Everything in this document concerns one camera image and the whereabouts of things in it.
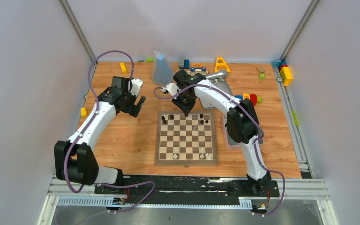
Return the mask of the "grey tray white pieces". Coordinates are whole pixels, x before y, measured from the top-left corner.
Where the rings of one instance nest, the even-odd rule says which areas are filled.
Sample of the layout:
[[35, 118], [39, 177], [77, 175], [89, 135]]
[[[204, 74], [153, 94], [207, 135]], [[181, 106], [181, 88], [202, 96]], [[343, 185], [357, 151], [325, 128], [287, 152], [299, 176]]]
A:
[[223, 111], [226, 104], [229, 104], [229, 96], [233, 93], [224, 78], [217, 78], [213, 80], [204, 80], [203, 85], [208, 87], [196, 87], [199, 94], [197, 95], [200, 99], [203, 109], [211, 110], [217, 108], [219, 111]]

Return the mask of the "wooden chess board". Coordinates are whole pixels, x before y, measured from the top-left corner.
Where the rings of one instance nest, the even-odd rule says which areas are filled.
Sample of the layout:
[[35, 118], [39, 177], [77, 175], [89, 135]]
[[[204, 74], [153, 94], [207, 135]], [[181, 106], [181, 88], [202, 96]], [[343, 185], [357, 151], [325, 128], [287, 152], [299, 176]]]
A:
[[218, 165], [214, 112], [160, 111], [156, 165]]

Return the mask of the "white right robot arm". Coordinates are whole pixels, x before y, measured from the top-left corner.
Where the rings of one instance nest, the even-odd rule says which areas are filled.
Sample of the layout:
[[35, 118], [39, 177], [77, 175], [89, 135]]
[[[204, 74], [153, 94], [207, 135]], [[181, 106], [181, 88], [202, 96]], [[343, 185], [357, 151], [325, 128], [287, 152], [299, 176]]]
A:
[[214, 85], [204, 75], [189, 75], [180, 70], [173, 76], [173, 82], [165, 86], [172, 102], [188, 115], [198, 98], [210, 103], [227, 118], [226, 130], [232, 140], [238, 143], [247, 165], [250, 192], [262, 195], [268, 189], [271, 174], [265, 166], [259, 141], [263, 131], [259, 125], [251, 100], [240, 100]]

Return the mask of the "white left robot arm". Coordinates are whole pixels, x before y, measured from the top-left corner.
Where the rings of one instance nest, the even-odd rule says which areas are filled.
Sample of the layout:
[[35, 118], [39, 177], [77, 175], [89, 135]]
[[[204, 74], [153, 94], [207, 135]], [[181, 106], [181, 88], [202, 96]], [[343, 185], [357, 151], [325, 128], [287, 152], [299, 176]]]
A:
[[98, 95], [97, 103], [78, 130], [67, 140], [56, 142], [54, 157], [59, 180], [81, 185], [104, 183], [114, 194], [124, 190], [122, 170], [100, 166], [93, 150], [106, 126], [118, 113], [138, 116], [146, 99], [139, 96], [142, 85], [142, 80], [137, 78], [113, 77], [111, 86]]

